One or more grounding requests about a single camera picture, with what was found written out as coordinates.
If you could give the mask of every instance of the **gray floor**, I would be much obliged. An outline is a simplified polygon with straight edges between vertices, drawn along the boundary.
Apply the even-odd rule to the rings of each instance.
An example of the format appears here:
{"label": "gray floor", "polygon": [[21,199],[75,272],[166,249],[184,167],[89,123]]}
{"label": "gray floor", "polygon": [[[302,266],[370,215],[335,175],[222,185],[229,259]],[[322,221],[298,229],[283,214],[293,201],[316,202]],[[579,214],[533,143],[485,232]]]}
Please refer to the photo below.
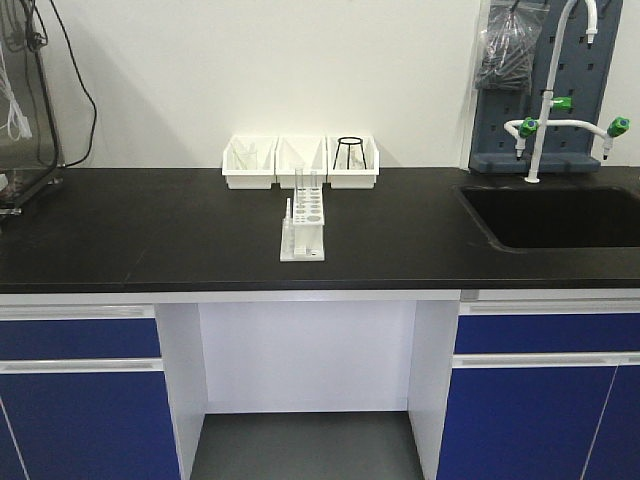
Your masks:
{"label": "gray floor", "polygon": [[191,480],[422,480],[406,412],[207,415]]}

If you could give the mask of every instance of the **faucet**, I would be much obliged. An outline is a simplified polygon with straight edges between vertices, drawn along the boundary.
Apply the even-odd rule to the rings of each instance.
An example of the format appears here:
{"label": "faucet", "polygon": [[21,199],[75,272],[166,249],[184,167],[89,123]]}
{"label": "faucet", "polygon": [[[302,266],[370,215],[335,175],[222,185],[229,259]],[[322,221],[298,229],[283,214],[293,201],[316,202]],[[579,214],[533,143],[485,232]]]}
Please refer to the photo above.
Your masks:
{"label": "faucet", "polygon": [[[547,85],[542,94],[542,107],[540,109],[540,118],[536,121],[533,119],[525,119],[525,121],[517,120],[505,123],[505,129],[514,136],[517,140],[516,151],[518,153],[518,157],[522,155],[522,151],[524,150],[524,139],[526,136],[532,133],[536,133],[536,141],[533,147],[533,155],[531,157],[531,167],[529,168],[529,174],[525,178],[525,181],[529,183],[538,183],[540,179],[538,178],[538,170],[540,168],[540,159],[542,158],[542,147],[544,146],[544,139],[547,133],[547,126],[551,125],[560,125],[557,122],[560,120],[549,120],[549,113],[551,111],[552,106],[554,105],[553,100],[553,89],[556,82],[556,76],[558,73],[558,63],[560,61],[560,51],[562,50],[562,43],[564,41],[564,33],[567,26],[567,20],[569,19],[569,15],[571,14],[571,10],[575,7],[578,0],[567,0],[567,3],[562,10],[562,14],[560,15],[560,20],[558,21],[558,29],[556,31],[555,43],[553,45],[553,54],[551,55],[551,65],[549,66],[549,76],[547,77]],[[589,22],[587,26],[587,42],[589,46],[593,44],[593,40],[598,33],[598,7],[596,5],[595,0],[585,0],[587,4],[587,9],[589,12]],[[514,125],[520,124],[521,126],[525,126],[525,128],[520,128],[516,130]],[[580,128],[584,128],[588,122],[577,122],[572,123],[573,126],[577,126]],[[590,125],[589,130],[597,135],[603,136],[605,138],[606,132],[604,130],[598,129],[595,125]],[[605,149],[608,153],[608,150],[611,148],[611,143],[608,143],[609,140],[605,138]]]}

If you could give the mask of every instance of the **plastic bag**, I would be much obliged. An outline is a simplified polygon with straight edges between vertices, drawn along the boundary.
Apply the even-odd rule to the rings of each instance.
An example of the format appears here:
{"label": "plastic bag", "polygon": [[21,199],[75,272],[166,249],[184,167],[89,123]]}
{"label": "plastic bag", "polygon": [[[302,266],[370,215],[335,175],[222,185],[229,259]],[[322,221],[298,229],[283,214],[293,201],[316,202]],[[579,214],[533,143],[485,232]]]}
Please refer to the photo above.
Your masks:
{"label": "plastic bag", "polygon": [[549,5],[518,0],[492,0],[477,89],[531,91],[536,43]]}

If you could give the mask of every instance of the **gooseneck faucet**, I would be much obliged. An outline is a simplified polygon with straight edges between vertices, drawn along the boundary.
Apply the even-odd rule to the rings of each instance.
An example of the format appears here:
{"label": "gooseneck faucet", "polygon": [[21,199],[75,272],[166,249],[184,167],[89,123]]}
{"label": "gooseneck faucet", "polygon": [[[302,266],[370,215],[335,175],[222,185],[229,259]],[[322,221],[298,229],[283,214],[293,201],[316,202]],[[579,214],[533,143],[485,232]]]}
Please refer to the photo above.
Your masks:
{"label": "gooseneck faucet", "polygon": [[[558,29],[556,31],[556,39],[553,45],[553,54],[551,56],[551,65],[549,66],[549,76],[547,77],[547,86],[542,94],[542,108],[540,110],[540,118],[538,119],[538,131],[536,133],[536,141],[533,147],[533,155],[531,157],[531,167],[529,174],[525,180],[529,183],[538,183],[538,170],[540,168],[540,159],[542,158],[542,147],[544,146],[544,138],[547,133],[547,122],[549,121],[549,112],[553,105],[553,89],[556,83],[556,75],[558,73],[558,63],[560,61],[560,51],[564,41],[564,32],[567,26],[567,20],[571,14],[571,10],[575,7],[578,0],[568,0],[560,15],[558,21]],[[587,42],[593,44],[593,39],[598,33],[598,6],[595,0],[585,0],[589,11],[589,25],[587,27]]]}

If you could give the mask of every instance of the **white wall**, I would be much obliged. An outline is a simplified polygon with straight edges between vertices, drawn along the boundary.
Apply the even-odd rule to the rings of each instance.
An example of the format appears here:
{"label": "white wall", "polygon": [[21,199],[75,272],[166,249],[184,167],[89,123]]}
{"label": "white wall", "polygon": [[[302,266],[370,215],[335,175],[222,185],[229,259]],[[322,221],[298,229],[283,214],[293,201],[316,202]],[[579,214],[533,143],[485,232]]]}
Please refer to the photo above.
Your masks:
{"label": "white wall", "polygon": [[[640,118],[625,5],[603,118]],[[218,167],[234,133],[371,133],[383,166],[457,166],[480,0],[57,0],[100,105],[88,165]],[[46,70],[67,161],[89,108],[58,30]],[[621,139],[627,163],[640,135]]]}

